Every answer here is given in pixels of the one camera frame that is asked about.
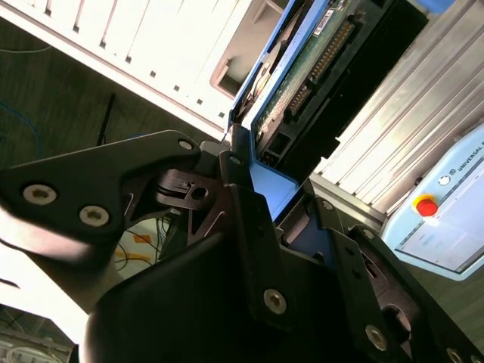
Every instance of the circuit board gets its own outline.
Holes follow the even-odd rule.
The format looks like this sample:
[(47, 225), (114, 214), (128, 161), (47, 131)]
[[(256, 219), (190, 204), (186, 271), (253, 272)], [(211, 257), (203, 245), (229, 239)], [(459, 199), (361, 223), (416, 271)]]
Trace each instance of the circuit board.
[(270, 141), (273, 141), (273, 145), (269, 146), (269, 150), (276, 154), (281, 154), (288, 145), (288, 140), (281, 140), (287, 136), (277, 135), (275, 139), (273, 136), (281, 123), (294, 122), (297, 112), (312, 91), (311, 84), (317, 84), (324, 76), (331, 61), (355, 29), (355, 24), (348, 20), (354, 3), (333, 3), (324, 12), (289, 73), (256, 121), (256, 146), (262, 162), (274, 166), (277, 161), (272, 153), (262, 153)]

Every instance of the white panel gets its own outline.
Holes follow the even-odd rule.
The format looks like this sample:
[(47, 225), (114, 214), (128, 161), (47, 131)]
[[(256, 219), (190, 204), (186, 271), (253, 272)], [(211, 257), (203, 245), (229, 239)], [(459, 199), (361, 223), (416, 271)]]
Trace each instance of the white panel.
[(316, 169), (386, 212), (484, 114), (484, 4), (457, 0), (387, 76)]
[(171, 57), (160, 60), (156, 72), (166, 77), (176, 74), (177, 82), (190, 89), (227, 23), (234, 4), (234, 0), (185, 0), (177, 16), (176, 36), (170, 38), (172, 44), (168, 45), (174, 52)]
[(228, 120), (228, 111), (232, 100), (213, 88), (208, 81), (204, 85), (196, 85), (188, 96), (189, 107), (197, 110), (200, 115), (214, 119), (221, 127), (225, 127)]
[(99, 45), (103, 39), (104, 31), (114, 0), (84, 0), (79, 18), (79, 35), (89, 45)]
[(106, 50), (125, 60), (135, 40), (148, 0), (118, 0), (104, 42)]
[(172, 56), (172, 50), (166, 47), (166, 43), (174, 36), (172, 24), (181, 5), (182, 0), (149, 3), (129, 52), (131, 65), (140, 73), (149, 75), (154, 67), (154, 59)]
[(71, 30), (76, 23), (80, 3), (81, 0), (52, 0), (51, 19), (57, 26)]
[(42, 13), (45, 12), (45, 9), (47, 8), (47, 0), (35, 0), (34, 7)]
[(111, 53), (99, 47), (98, 44), (88, 46), (81, 41), (77, 33), (72, 31), (72, 27), (69, 29), (57, 26), (50, 17), (40, 14), (24, 2), (19, 3), (18, 0), (0, 1), (0, 17), (172, 113), (202, 132), (215, 139), (222, 139), (224, 129), (218, 123), (202, 117), (179, 100), (169, 98), (168, 92), (162, 92), (161, 89), (154, 88), (153, 83), (148, 82), (150, 79), (148, 74), (141, 74), (139, 69), (125, 61), (120, 61), (119, 58), (114, 57)]

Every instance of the wire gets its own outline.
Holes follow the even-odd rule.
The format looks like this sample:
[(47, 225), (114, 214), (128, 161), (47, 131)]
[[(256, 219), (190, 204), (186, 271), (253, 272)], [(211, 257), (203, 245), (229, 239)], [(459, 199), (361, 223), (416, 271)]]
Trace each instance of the wire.
[(41, 53), (43, 51), (48, 51), (49, 49), (52, 49), (52, 47), (49, 45), (45, 48), (40, 48), (40, 49), (31, 49), (31, 50), (14, 50), (14, 49), (0, 49), (0, 53), (9, 53), (9, 54), (33, 54), (33, 53)]
[(107, 141), (106, 141), (106, 134), (104, 133), (104, 135), (102, 136), (101, 144), (96, 145), (96, 146), (101, 146), (101, 145), (105, 145), (105, 144), (107, 144)]
[(161, 229), (163, 230), (163, 232), (165, 232), (165, 237), (166, 237), (166, 235), (168, 234), (168, 229), (165, 229), (165, 219), (164, 218), (161, 220)]
[(222, 137), (222, 140), (220, 140), (220, 145), (222, 145), (225, 141), (225, 138), (227, 137), (228, 132), (224, 133), (224, 136)]
[(154, 260), (156, 262), (158, 261), (158, 258), (160, 257), (160, 254), (161, 254), (160, 245), (162, 249), (164, 240), (163, 240), (163, 234), (161, 233), (161, 230), (160, 230), (160, 219), (157, 218), (155, 222), (157, 224), (157, 250), (158, 250), (158, 252), (155, 253), (155, 256), (154, 256)]
[(116, 100), (116, 94), (111, 93), (111, 96), (109, 97), (109, 101), (107, 102), (106, 112), (104, 112), (103, 122), (101, 124), (101, 128), (98, 133), (98, 140), (96, 142), (96, 146), (101, 146), (103, 144), (103, 138), (106, 135), (107, 124), (109, 123), (111, 111), (113, 110), (115, 100)]
[(40, 146), (39, 134), (37, 133), (37, 130), (32, 125), (32, 123), (24, 115), (22, 115), (21, 113), (19, 113), (16, 110), (14, 110), (13, 108), (7, 106), (6, 104), (3, 104), (2, 102), (0, 102), (0, 108), (3, 108), (4, 110), (7, 110), (8, 112), (14, 114), (19, 119), (21, 119), (27, 126), (30, 127), (30, 129), (32, 130), (32, 133), (33, 133), (34, 137), (36, 138), (36, 143), (37, 143), (37, 157), (39, 159), (41, 159), (42, 158), (42, 148)]
[[(114, 263), (118, 263), (118, 262), (125, 262), (125, 261), (145, 261), (148, 265), (152, 266), (153, 264), (149, 261), (147, 261), (146, 259), (138, 259), (138, 258), (128, 258), (128, 259), (119, 259), (118, 261), (114, 261)], [(121, 271), (123, 268), (125, 268), (126, 266), (123, 266), (122, 268), (120, 268), (119, 270), (116, 270), (116, 271)]]
[(128, 265), (128, 260), (129, 260), (129, 257), (128, 257), (128, 253), (126, 252), (125, 248), (123, 246), (121, 246), (121, 244), (118, 244), (118, 247), (123, 250), (124, 252), (124, 257), (125, 257), (125, 262), (124, 262), (124, 265), (122, 266), (122, 268), (120, 268), (119, 270), (117, 271), (121, 271), (123, 268), (125, 268), (127, 265)]
[(133, 235), (135, 235), (136, 237), (140, 237), (144, 242), (146, 242), (147, 244), (149, 244), (151, 247), (153, 247), (158, 253), (160, 252), (153, 244), (151, 244), (151, 242), (149, 240), (147, 240), (146, 238), (144, 238), (143, 236), (140, 236), (139, 234), (133, 232), (133, 231), (130, 231), (129, 229), (126, 230), (126, 232), (128, 233), (131, 233)]

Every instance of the red emergency stop button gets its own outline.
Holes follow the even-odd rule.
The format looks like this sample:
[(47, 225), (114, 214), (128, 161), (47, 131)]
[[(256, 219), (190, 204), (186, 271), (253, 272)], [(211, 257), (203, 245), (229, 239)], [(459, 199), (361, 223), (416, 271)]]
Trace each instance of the red emergency stop button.
[(415, 209), (421, 216), (431, 217), (437, 213), (439, 206), (437, 206), (432, 197), (424, 197), (416, 201)]

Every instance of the floor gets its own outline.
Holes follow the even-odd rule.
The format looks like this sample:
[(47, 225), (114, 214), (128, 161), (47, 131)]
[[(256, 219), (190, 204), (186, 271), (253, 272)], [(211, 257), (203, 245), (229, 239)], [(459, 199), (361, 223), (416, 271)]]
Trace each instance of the floor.
[[(34, 37), (0, 19), (0, 48), (44, 48)], [(107, 102), (116, 94), (107, 142), (177, 129), (200, 142), (201, 132), (126, 91), (59, 51), (0, 52), (0, 104), (21, 112), (36, 127), (42, 157), (95, 146)], [(0, 168), (37, 159), (36, 141), (25, 122), (0, 107)], [(484, 269), (456, 283), (410, 267), (437, 302), (484, 352)]]

